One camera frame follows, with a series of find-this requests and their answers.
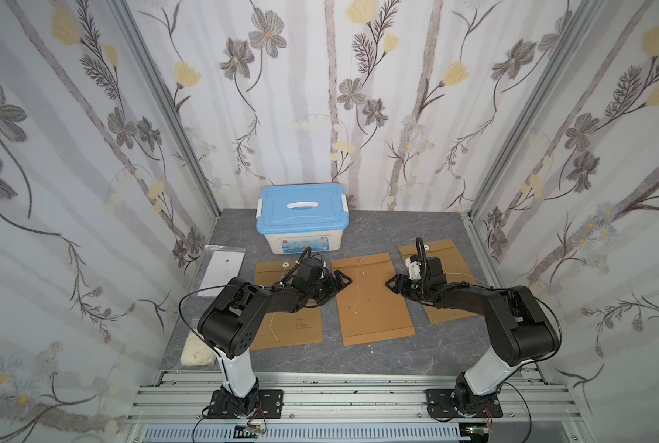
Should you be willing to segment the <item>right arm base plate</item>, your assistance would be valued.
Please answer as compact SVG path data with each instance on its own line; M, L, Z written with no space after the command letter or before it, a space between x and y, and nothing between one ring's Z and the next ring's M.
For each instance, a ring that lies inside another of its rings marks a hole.
M428 414L437 420L501 418L504 416L495 393L477 396L465 389L427 389Z

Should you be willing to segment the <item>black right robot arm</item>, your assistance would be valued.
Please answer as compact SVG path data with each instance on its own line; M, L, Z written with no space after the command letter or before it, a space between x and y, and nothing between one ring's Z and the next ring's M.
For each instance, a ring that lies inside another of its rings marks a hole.
M458 376L451 394L460 415L476 415L522 365L555 354L560 334L525 286L484 287L448 282L444 277L412 280L397 274L386 287L393 293L436 309L458 309L484 318L490 347L478 363Z

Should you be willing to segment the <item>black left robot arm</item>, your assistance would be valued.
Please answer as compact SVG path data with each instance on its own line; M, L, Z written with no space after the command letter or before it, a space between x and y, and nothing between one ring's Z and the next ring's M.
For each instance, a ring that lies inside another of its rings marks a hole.
M331 271L323 258L307 249L279 281L263 285L233 277L217 287L220 293L196 326L180 319L218 358L222 392L235 401L246 401L259 390L249 350L266 314L321 308L352 283L352 278Z

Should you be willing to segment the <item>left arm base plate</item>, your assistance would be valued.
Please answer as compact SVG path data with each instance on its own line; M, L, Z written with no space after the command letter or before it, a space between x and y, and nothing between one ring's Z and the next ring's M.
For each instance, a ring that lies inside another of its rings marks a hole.
M281 389L261 389L251 392L239 400L225 389L214 391L209 406L203 415L210 419L246 419L265 418L280 419L284 405L284 391Z

